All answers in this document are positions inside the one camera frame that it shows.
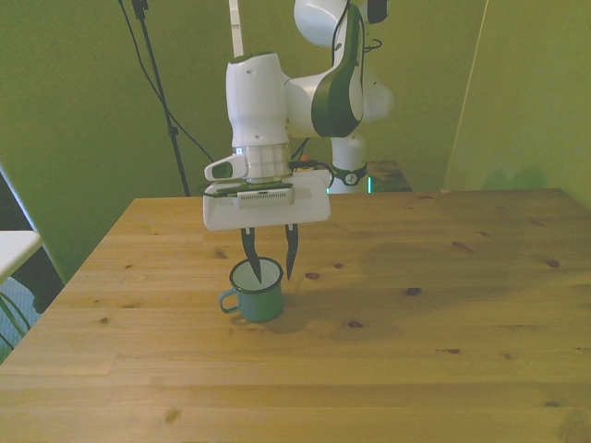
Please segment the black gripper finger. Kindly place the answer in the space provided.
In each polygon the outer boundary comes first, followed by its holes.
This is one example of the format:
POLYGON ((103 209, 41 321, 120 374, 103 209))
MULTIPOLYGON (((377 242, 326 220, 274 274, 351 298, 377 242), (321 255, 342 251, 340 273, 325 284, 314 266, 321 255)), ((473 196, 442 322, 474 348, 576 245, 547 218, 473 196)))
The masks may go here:
POLYGON ((258 282, 262 281, 262 271, 259 256, 255 248, 255 229, 254 228, 242 228, 241 239, 243 248, 247 257, 247 261, 250 264, 255 277, 258 282))
POLYGON ((285 225, 285 235, 287 241, 286 251, 286 275, 287 279, 290 280, 293 272, 293 268, 296 262, 296 254, 299 243, 298 226, 296 223, 288 223, 285 225))

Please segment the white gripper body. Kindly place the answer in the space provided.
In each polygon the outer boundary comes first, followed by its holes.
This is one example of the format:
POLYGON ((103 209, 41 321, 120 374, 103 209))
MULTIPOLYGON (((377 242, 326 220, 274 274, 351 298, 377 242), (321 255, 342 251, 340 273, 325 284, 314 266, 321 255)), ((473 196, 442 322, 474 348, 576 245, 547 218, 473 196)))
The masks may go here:
POLYGON ((203 197, 205 226, 215 231, 325 221, 331 214, 329 182, 330 174, 320 170, 296 172, 276 183, 214 183, 203 197))

